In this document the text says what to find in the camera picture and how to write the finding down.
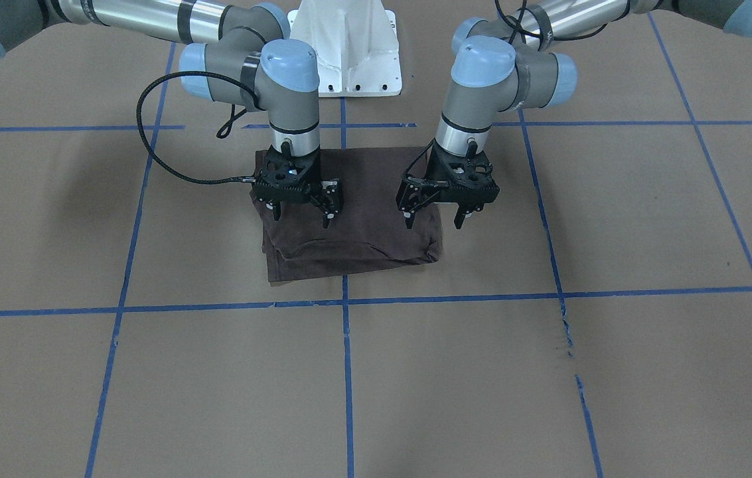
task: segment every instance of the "dark brown cloth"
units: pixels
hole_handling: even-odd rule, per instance
[[[418,212],[411,230],[396,208],[402,173],[419,148],[322,149],[324,181],[340,178],[343,210],[322,228],[311,204],[283,203],[281,220],[252,195],[263,221],[263,251],[270,282],[327,278],[372,270],[430,264],[440,257],[442,235],[436,206]],[[256,151],[256,174],[264,151]],[[414,173],[422,176],[425,161]]]

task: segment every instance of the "folded cloth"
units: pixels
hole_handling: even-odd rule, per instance
[[[252,194],[263,221],[263,252],[270,282],[329,278],[372,270],[430,264],[440,257],[442,235],[436,206],[417,213],[406,229],[396,208],[402,173],[419,148],[322,149],[324,181],[340,178],[343,210],[322,228],[311,204],[282,203],[281,220]],[[256,174],[265,151],[256,151]],[[412,170],[422,176],[425,161]]]

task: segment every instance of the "folded garment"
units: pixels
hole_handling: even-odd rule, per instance
[[[440,257],[437,206],[417,213],[406,229],[396,208],[402,173],[419,148],[322,149],[323,179],[340,178],[343,210],[322,228],[322,212],[311,204],[283,203],[281,220],[252,195],[263,221],[263,251],[270,282],[327,278],[372,270],[430,264]],[[264,151],[256,151],[256,171]],[[425,161],[412,170],[422,176]]]

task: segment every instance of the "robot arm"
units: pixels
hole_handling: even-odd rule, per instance
[[[236,178],[238,182],[252,183],[255,196],[273,209],[276,220],[282,202],[314,204],[321,209],[324,227],[340,212],[340,183],[322,181],[320,172],[316,54],[308,44],[287,39],[290,24],[281,9],[272,3],[243,9],[212,0],[0,0],[0,58],[60,23],[93,23],[188,43],[179,69],[196,76],[181,76],[185,90],[269,115],[272,146],[263,167],[257,176]],[[197,76],[203,72],[233,82]],[[176,175],[200,184],[231,182]]]
[[[457,56],[426,175],[406,173],[397,193],[406,226],[412,227],[415,213],[432,202],[457,202],[455,227],[461,229],[466,217],[496,199],[500,188],[484,151],[496,113],[560,105],[575,91],[573,60],[546,49],[655,9],[752,37],[752,0],[543,0],[524,3],[496,21],[464,21],[452,40]]]

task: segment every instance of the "cloth fold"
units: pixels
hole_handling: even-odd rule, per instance
[[[284,203],[276,222],[252,195],[263,222],[267,279],[327,278],[436,262],[443,241],[437,207],[418,212],[408,230],[395,202],[402,173],[422,149],[322,149],[322,177],[340,178],[343,193],[343,210],[328,229],[311,204]],[[256,173],[264,154],[255,152]],[[422,176],[424,170],[425,161],[418,161],[412,172]]]

